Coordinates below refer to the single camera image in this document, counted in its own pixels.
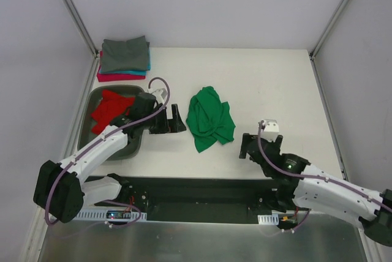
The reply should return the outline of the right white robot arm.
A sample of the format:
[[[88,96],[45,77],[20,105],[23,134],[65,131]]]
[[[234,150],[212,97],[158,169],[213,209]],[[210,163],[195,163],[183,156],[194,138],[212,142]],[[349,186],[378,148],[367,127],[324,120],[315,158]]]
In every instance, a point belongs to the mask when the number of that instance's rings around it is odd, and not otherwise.
[[[267,202],[270,208],[319,211],[356,226],[374,242],[391,246],[390,189],[379,192],[335,178],[298,155],[281,153],[282,140],[281,135],[270,142],[245,133],[239,152],[241,159],[248,157],[277,182]]]

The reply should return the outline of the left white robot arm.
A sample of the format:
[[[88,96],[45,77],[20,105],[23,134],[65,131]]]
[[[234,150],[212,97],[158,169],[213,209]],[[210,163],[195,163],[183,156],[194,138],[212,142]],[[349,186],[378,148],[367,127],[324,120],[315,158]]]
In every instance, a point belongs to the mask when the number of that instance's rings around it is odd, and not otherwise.
[[[145,130],[150,134],[186,131],[178,106],[167,117],[167,97],[158,91],[141,92],[133,104],[114,118],[101,134],[68,158],[46,161],[39,170],[33,201],[44,209],[47,225],[73,220],[84,206],[100,202],[131,207],[130,183],[115,173],[89,181],[90,174],[113,154],[138,144]]]

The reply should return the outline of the green t-shirt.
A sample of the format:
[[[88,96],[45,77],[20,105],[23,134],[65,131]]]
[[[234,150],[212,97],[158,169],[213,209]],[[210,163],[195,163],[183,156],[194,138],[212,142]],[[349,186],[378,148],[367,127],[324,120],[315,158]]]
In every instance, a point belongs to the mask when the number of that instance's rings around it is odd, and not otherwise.
[[[199,153],[216,142],[225,145],[234,141],[236,125],[230,114],[230,105],[221,101],[212,86],[206,86],[192,96],[186,124]]]

